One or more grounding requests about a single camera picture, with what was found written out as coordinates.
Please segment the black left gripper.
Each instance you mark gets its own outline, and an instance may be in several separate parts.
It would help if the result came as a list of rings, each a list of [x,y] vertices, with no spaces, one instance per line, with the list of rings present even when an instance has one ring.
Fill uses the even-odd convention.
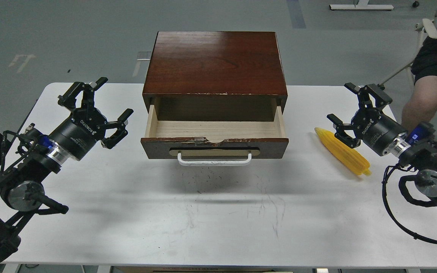
[[[116,121],[107,122],[101,112],[95,108],[95,91],[107,83],[108,78],[101,77],[95,83],[74,82],[64,95],[58,97],[58,104],[72,111],[52,133],[49,138],[71,154],[75,160],[81,160],[101,140],[102,146],[112,149],[128,135],[126,125],[128,118],[134,113],[127,108]],[[76,107],[78,95],[83,93],[80,107]],[[108,138],[104,138],[106,130],[116,129]]]

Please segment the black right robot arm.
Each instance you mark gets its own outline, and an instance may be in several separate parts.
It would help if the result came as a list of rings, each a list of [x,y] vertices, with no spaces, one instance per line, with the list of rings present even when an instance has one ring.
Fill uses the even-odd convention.
[[[403,197],[415,206],[437,207],[437,142],[432,125],[422,122],[408,133],[384,114],[383,109],[392,103],[392,98],[377,85],[344,86],[357,96],[358,110],[350,123],[334,114],[327,116],[335,126],[336,138],[352,148],[363,142],[380,157],[387,154],[397,157],[398,166],[416,171],[399,179]]]

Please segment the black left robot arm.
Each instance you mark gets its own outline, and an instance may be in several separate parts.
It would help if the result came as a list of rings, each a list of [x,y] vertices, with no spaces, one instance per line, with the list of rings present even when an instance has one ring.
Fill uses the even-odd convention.
[[[58,97],[58,104],[69,116],[50,134],[38,131],[31,123],[24,133],[4,131],[0,155],[0,263],[17,252],[19,233],[35,215],[66,214],[68,206],[45,194],[43,180],[59,173],[68,160],[81,160],[97,142],[113,148],[128,135],[128,108],[116,121],[108,121],[95,107],[95,92],[108,79],[95,83],[75,82]],[[19,140],[19,159],[5,167],[7,135]]]

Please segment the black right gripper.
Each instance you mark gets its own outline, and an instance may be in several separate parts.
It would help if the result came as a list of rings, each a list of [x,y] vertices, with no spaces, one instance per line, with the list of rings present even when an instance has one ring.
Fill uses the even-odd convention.
[[[349,82],[344,86],[357,96],[358,110],[351,123],[344,123],[333,113],[326,116],[333,123],[334,136],[352,149],[362,141],[380,157],[387,154],[399,157],[406,151],[407,131],[383,113],[392,98],[376,84],[358,86]]]

